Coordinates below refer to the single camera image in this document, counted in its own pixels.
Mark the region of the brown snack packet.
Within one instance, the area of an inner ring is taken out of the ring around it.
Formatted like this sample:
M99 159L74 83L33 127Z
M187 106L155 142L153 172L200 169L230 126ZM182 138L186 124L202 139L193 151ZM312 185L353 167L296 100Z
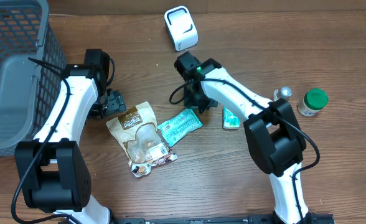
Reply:
M107 121L106 126L123 148L135 177L148 175L153 167L177 160L177 154L158 135L156 116L147 101Z

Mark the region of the teal Kleenex tissue pack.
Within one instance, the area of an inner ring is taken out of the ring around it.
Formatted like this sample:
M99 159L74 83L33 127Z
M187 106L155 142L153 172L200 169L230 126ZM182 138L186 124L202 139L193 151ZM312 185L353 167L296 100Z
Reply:
M240 127L240 120L226 107L223 108L223 129L238 129Z

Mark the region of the clear yellow liquid bottle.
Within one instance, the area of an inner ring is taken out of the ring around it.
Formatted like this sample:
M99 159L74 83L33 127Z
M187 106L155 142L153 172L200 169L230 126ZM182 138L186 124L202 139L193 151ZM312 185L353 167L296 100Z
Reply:
M284 99L286 101L289 101L289 99L292 97L292 89L288 86L283 86L280 89L276 89L273 93L273 101L278 101L279 99Z

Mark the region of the green lid white jar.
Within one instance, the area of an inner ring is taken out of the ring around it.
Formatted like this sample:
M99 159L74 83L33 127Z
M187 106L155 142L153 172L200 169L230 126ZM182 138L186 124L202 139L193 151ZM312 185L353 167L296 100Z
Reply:
M298 102L297 109L303 116L314 116L328 104L327 93L320 88L309 90Z

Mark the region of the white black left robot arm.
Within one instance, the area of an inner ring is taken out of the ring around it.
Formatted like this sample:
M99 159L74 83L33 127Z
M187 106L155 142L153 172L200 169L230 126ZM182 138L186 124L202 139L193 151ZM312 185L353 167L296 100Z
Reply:
M112 211L92 195L90 173L79 149L87 119L103 119L126 109L121 93L109 88L115 75L113 59L101 49L88 49L82 64L61 68L36 58L31 62L58 76L61 85L43 127L33 140L16 146L20 182L11 202L13 219L25 222L16 210L22 194L29 208L47 214L34 223L55 218L65 223L115 223Z

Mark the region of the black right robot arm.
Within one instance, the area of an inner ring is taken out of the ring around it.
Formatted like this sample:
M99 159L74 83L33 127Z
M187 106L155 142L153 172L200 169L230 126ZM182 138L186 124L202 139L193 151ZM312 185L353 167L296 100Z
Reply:
M306 223L309 210L300 178L306 143L289 103L253 93L212 58L200 62L185 52L174 66L185 81L185 106L203 113L216 101L242 122L251 158L270 178L275 223Z

